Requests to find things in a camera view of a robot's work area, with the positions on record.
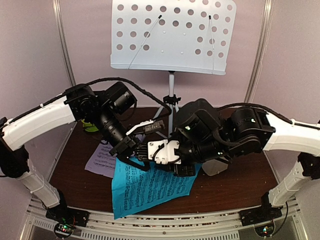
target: paper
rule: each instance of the paper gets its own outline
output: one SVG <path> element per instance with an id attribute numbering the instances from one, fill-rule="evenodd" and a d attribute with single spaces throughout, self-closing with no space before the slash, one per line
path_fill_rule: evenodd
<path id="1" fill-rule="evenodd" d="M 142 164 L 136 158 L 131 160 Z M 132 215 L 175 198 L 188 196 L 201 164 L 196 165 L 196 175 L 177 177 L 172 172 L 155 168 L 150 163 L 149 171 L 142 171 L 120 160 L 112 180 L 112 205 L 114 219 Z"/>
<path id="2" fill-rule="evenodd" d="M 116 167 L 116 158 L 109 153 L 112 148 L 113 147 L 110 144 L 104 145 L 100 143 L 86 163 L 84 169 L 95 174 L 113 178 Z"/>

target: white wall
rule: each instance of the white wall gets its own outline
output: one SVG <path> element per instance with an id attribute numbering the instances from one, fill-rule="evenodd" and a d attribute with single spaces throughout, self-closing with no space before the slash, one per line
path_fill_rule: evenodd
<path id="1" fill-rule="evenodd" d="M 0 118 L 13 118 L 70 86 L 51 0 L 0 0 Z M 26 148 L 48 176 L 69 131 L 60 127 Z M 17 181 L 0 179 L 0 238 L 18 238 L 31 195 Z"/>
<path id="2" fill-rule="evenodd" d="M 288 118 L 317 123 L 320 119 L 320 1 L 276 0 L 254 102 Z M 268 152 L 283 179 L 297 153 Z M 320 180 L 304 187 L 297 200 L 312 240 L 319 239 Z"/>
<path id="3" fill-rule="evenodd" d="M 235 3 L 237 12 L 226 75 L 178 72 L 175 93 L 182 97 L 182 104 L 200 97 L 206 98 L 214 106 L 245 99 L 256 56 L 265 1 L 235 0 Z M 168 94 L 166 71 L 119 70 L 110 67 L 112 1 L 61 0 L 61 13 L 77 83 L 103 77 L 123 77 L 134 81 L 160 99 Z M 101 90 L 108 86 L 109 84 L 101 83 L 94 89 Z M 138 97 L 139 107 L 157 106 L 149 98 L 133 92 Z"/>

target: green object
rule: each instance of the green object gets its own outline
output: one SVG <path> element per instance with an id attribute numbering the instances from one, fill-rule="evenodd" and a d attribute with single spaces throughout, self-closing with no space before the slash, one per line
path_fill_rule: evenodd
<path id="1" fill-rule="evenodd" d="M 99 131 L 98 128 L 94 124 L 92 124 L 90 122 L 85 122 L 84 119 L 82 119 L 81 122 L 82 122 L 82 127 L 86 132 L 94 133 L 94 132 Z"/>

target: white music stand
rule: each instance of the white music stand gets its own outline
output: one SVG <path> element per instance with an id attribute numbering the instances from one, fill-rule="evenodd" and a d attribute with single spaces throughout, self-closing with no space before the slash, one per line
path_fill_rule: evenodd
<path id="1" fill-rule="evenodd" d="M 113 0 L 111 67 L 169 71 L 172 101 L 175 71 L 226 74 L 236 9 L 232 0 Z"/>

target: brown wooden surface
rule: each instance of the brown wooden surface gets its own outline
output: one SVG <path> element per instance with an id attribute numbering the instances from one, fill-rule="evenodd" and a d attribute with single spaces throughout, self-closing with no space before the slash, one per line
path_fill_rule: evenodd
<path id="1" fill-rule="evenodd" d="M 138 108 L 127 122 L 137 124 L 151 119 L 156 108 Z M 87 134 L 78 123 L 51 178 L 51 184 L 62 190 L 69 206 L 112 212 L 111 178 L 85 170 L 85 165 L 99 144 L 99 133 Z M 149 140 L 157 140 L 157 134 Z M 263 153 L 235 158 L 228 169 L 207 176 L 201 169 L 190 196 L 173 199 L 142 212 L 143 214 L 206 213 L 256 206 L 260 197 L 277 185 Z"/>

